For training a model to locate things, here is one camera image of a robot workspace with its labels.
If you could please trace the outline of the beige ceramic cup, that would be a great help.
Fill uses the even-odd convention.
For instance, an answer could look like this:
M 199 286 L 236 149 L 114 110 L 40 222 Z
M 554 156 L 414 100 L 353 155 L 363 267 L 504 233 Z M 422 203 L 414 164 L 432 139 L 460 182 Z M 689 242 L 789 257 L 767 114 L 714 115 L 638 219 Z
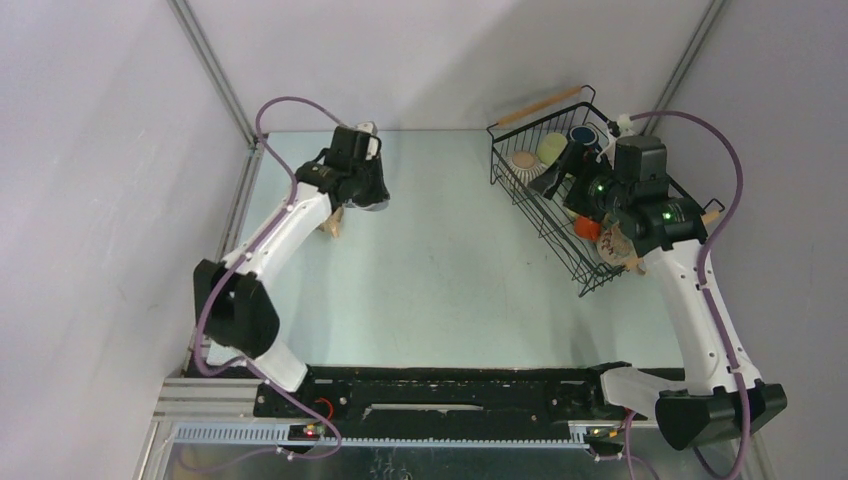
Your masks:
M 332 238 L 339 238 L 341 235 L 342 221 L 345 213 L 344 207 L 337 208 L 327 219 L 325 219 L 318 227 L 318 230 L 329 234 Z

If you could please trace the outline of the floral patterned mug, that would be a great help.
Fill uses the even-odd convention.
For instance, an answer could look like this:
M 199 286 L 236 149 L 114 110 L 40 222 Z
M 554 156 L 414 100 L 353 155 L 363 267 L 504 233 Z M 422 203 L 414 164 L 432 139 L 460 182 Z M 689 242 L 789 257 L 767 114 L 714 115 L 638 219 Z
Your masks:
M 613 267 L 623 267 L 641 276 L 647 274 L 643 259 L 637 254 L 633 242 L 624 235 L 619 223 L 602 231 L 596 249 L 600 258 Z

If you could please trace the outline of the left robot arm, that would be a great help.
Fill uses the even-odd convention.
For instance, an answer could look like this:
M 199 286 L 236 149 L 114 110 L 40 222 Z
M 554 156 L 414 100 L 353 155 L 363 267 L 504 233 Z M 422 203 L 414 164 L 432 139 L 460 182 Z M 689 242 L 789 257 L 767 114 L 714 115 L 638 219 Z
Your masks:
M 304 382 L 306 363 L 283 338 L 269 288 L 337 211 L 388 205 L 381 153 L 374 123 L 337 127 L 329 146 L 295 171 L 281 204 L 248 240 L 220 261 L 200 261 L 193 272 L 198 330 L 280 387 L 277 402 L 292 416 L 312 411 L 316 390 Z

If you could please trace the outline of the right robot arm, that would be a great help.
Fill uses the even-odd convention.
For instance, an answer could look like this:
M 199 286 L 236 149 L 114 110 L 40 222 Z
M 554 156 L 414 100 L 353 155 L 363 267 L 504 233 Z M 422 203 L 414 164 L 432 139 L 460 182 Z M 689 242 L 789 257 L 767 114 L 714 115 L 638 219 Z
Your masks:
M 685 450 L 749 436 L 788 404 L 783 387 L 763 381 L 747 357 L 714 283 L 700 205 L 670 194 L 667 150 L 657 137 L 628 136 L 613 164 L 594 148 L 568 142 L 529 186 L 552 198 L 573 180 L 567 209 L 593 221 L 615 221 L 660 283 L 683 359 L 685 377 L 671 381 L 628 364 L 605 369 L 581 392 L 585 411 L 606 418 L 624 407 L 658 423 L 666 442 Z

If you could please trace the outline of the light green mug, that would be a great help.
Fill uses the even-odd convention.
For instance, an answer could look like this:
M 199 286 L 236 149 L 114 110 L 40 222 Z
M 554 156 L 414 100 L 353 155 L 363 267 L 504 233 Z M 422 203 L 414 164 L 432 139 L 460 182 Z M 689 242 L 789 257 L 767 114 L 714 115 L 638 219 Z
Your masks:
M 543 165 L 550 167 L 559 159 L 568 143 L 567 137 L 562 133 L 550 132 L 540 140 L 536 155 Z

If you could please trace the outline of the white ribbed cup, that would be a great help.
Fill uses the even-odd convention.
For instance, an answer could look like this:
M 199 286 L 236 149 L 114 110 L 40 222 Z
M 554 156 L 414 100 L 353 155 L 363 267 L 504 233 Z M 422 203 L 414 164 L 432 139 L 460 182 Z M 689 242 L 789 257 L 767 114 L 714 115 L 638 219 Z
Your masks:
M 507 164 L 514 175 L 513 182 L 521 186 L 527 186 L 548 169 L 535 153 L 528 151 L 514 152 L 507 159 Z

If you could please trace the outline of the dark blue mug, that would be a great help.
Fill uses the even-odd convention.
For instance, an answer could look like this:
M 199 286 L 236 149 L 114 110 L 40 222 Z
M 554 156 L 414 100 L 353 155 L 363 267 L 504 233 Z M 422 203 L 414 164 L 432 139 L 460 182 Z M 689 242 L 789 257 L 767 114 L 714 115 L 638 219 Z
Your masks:
M 585 146 L 589 152 L 600 153 L 602 150 L 599 133 L 589 125 L 571 127 L 567 137 L 571 142 Z

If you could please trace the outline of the orange small cup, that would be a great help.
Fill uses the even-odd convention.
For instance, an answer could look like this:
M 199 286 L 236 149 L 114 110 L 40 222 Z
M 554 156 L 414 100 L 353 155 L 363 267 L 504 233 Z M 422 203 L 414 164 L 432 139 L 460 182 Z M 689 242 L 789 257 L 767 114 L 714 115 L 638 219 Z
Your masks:
M 602 233 L 602 224 L 586 216 L 578 215 L 573 223 L 575 234 L 590 242 L 597 242 Z

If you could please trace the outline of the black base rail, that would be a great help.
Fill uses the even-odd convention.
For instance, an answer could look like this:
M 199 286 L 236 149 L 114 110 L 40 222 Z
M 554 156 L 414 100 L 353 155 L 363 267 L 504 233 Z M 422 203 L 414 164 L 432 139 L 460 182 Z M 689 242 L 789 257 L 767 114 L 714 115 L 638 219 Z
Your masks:
M 620 425 L 596 368 L 312 366 L 289 399 L 261 384 L 253 414 L 304 419 L 315 408 L 349 441 L 565 441 L 585 422 Z

